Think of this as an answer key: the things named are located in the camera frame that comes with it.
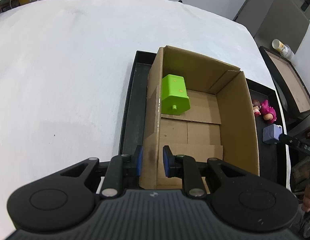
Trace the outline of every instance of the green hexagonal container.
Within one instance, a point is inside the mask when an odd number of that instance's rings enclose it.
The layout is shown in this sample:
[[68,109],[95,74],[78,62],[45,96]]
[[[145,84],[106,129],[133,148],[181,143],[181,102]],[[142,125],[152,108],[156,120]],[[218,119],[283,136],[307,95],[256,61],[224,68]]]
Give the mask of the green hexagonal container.
[[180,115],[190,109],[184,78],[167,75],[162,79],[162,114]]

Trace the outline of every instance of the white tablecloth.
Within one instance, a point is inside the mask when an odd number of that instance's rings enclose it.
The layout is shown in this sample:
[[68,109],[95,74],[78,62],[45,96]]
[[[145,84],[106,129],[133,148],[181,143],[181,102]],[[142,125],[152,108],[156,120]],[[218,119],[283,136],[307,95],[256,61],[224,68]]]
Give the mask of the white tablecloth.
[[43,0],[0,15],[0,239],[23,184],[118,153],[137,50],[171,45],[240,67],[274,89],[247,29],[168,0]]

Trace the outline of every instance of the toy figurine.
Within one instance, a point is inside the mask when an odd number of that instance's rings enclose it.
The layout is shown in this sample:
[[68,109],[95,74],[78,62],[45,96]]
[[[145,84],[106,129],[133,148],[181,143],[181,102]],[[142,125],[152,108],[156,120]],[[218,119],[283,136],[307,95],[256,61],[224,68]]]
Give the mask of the toy figurine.
[[254,111],[254,116],[257,117],[257,116],[260,116],[260,102],[258,100],[255,100],[253,99],[251,101],[251,103],[253,104],[253,111]]
[[268,123],[272,124],[277,120],[276,118],[276,111],[274,108],[269,106],[268,100],[265,100],[260,105],[260,112],[263,115],[263,119],[268,121]]

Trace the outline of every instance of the pink toy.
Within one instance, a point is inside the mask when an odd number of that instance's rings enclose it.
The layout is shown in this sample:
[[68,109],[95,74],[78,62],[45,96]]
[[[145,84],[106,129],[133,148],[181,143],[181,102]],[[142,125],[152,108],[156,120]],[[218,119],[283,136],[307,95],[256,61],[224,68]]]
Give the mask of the pink toy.
[[276,111],[274,108],[269,106],[268,100],[265,100],[260,104],[260,112],[263,115],[263,119],[268,121],[270,124],[277,120]]

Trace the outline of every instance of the ribbed black surface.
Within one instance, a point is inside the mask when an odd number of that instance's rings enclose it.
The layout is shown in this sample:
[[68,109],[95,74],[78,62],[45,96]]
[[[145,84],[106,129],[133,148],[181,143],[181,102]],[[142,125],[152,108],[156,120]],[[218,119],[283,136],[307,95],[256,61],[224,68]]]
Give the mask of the ribbed black surface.
[[219,221],[204,201],[186,198],[180,190],[128,190],[101,203],[92,217],[74,229],[49,235],[16,231],[9,240],[189,240],[298,239],[288,229],[256,235]]

